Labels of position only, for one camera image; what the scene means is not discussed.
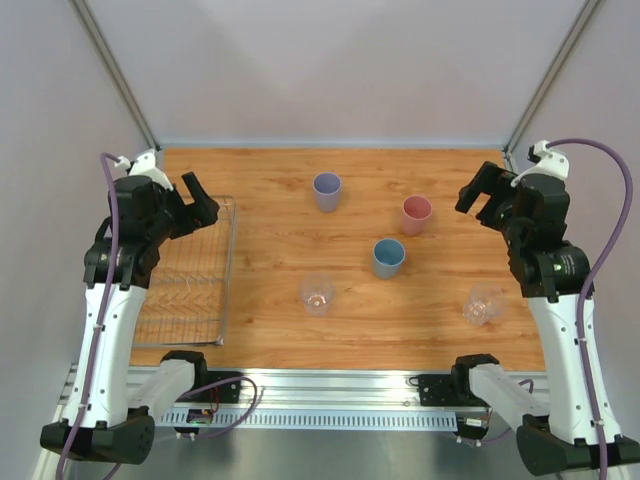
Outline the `pink plastic cup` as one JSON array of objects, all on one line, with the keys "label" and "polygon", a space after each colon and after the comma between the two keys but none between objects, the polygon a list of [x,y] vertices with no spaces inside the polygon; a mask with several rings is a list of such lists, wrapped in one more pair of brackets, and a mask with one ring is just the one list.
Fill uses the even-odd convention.
[{"label": "pink plastic cup", "polygon": [[401,229],[405,235],[419,235],[433,212],[431,202],[419,195],[405,199],[402,204]]}]

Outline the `blue plastic cup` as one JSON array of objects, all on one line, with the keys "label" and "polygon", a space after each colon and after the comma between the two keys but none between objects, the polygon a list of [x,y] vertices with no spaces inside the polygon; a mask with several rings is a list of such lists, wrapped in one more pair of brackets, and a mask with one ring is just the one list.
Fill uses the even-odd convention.
[{"label": "blue plastic cup", "polygon": [[394,277],[406,258],[406,250],[401,242],[393,238],[379,240],[373,247],[373,272],[379,279]]}]

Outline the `purple plastic cup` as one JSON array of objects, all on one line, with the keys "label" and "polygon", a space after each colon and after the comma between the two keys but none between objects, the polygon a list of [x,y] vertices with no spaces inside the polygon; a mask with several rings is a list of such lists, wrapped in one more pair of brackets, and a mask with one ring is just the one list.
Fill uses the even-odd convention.
[{"label": "purple plastic cup", "polygon": [[312,182],[316,206],[321,212],[331,213],[339,205],[342,182],[332,172],[318,174]]}]

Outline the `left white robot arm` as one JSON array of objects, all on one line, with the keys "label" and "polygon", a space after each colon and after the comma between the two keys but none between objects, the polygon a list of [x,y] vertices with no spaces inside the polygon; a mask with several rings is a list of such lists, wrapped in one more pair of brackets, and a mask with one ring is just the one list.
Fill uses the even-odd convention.
[{"label": "left white robot arm", "polygon": [[134,393],[127,372],[136,324],[160,248],[218,219],[219,205],[196,175],[182,177],[187,204],[173,184],[131,174],[111,184],[110,215],[84,258],[86,321],[80,364],[60,420],[43,426],[42,448],[64,458],[139,465],[149,455],[155,421],[181,396],[209,389],[203,354],[172,350]]}]

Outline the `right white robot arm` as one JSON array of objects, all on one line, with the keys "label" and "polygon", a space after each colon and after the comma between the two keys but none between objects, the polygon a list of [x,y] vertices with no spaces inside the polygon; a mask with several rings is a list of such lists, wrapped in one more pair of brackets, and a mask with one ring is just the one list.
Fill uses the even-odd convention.
[{"label": "right white robot arm", "polygon": [[452,396],[464,405],[481,399],[498,413],[535,476],[638,462],[639,444],[622,434],[597,365],[594,302],[579,300],[591,268],[564,238],[570,205],[564,181],[546,173],[517,177],[486,162],[460,189],[456,210],[468,212],[481,194],[488,200],[476,217],[505,240],[542,343],[549,399],[535,399],[492,356],[457,358]]}]

